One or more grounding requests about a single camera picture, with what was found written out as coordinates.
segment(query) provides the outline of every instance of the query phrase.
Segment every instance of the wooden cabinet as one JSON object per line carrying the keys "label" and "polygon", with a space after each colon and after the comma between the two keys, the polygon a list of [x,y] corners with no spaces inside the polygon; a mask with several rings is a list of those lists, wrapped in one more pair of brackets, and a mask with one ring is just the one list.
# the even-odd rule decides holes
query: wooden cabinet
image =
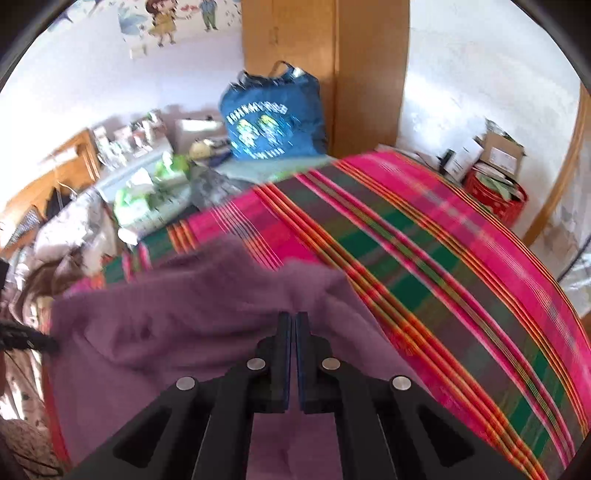
{"label": "wooden cabinet", "polygon": [[394,145],[408,55],[409,0],[248,0],[242,3],[248,72],[285,60],[315,75],[330,153]]}
{"label": "wooden cabinet", "polygon": [[247,0],[242,3],[246,71],[269,75],[285,60],[320,81],[329,136],[335,111],[335,0]]}

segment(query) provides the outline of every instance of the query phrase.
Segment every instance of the cardboard box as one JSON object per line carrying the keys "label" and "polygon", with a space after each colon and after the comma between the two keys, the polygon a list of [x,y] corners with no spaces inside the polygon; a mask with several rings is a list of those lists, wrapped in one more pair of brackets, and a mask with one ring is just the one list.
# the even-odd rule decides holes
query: cardboard box
{"label": "cardboard box", "polygon": [[510,179],[517,180],[525,152],[511,140],[489,133],[484,142],[484,152],[480,160],[503,172]]}

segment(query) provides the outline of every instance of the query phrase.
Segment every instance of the purple cloth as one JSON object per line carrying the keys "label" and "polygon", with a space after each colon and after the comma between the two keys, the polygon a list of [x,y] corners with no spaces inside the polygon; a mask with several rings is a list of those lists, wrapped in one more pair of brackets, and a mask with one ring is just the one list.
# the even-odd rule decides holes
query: purple cloth
{"label": "purple cloth", "polygon": [[[227,237],[131,284],[56,300],[61,351],[49,373],[74,464],[178,378],[209,380],[246,361],[283,311],[308,312],[312,333],[365,374],[417,380],[343,273],[301,262],[264,270]],[[248,478],[342,478],[334,419],[298,411],[293,372],[289,412],[255,416]]]}

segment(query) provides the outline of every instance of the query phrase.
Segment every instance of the red basket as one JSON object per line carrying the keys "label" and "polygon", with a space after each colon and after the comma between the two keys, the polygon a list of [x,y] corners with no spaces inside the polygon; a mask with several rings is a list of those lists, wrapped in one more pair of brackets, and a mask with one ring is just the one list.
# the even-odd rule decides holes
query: red basket
{"label": "red basket", "polygon": [[476,178],[476,171],[474,169],[468,172],[464,188],[481,204],[492,209],[492,213],[507,228],[511,228],[515,224],[517,217],[523,211],[529,198],[525,190],[521,188],[521,185],[517,185],[517,188],[523,194],[524,200],[505,200],[499,193],[480,183]]}

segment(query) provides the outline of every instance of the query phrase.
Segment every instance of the blue bag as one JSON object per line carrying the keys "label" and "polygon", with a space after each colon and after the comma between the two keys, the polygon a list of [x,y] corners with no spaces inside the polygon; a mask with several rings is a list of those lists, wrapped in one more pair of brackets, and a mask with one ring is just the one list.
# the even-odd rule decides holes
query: blue bag
{"label": "blue bag", "polygon": [[287,71],[280,77],[243,72],[222,97],[220,111],[238,160],[326,153],[320,83],[286,62],[275,67],[281,63]]}

